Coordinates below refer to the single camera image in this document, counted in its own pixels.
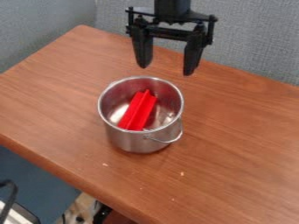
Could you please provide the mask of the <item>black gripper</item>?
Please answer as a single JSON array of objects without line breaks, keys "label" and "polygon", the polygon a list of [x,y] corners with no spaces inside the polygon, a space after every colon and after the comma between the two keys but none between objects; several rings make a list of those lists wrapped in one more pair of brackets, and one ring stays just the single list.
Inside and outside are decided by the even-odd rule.
[{"label": "black gripper", "polygon": [[[134,7],[126,8],[128,14],[128,23],[134,23],[134,16],[142,15],[154,18],[156,23],[186,24],[208,23],[208,44],[212,43],[214,27],[219,21],[215,15],[206,15],[192,10],[192,0],[154,0],[154,8]],[[154,37],[146,28],[132,26],[131,38],[135,50],[135,60],[142,68],[147,68],[154,58]],[[203,48],[206,47],[204,35],[195,31],[187,39],[183,56],[183,75],[192,75],[200,64]]]}]

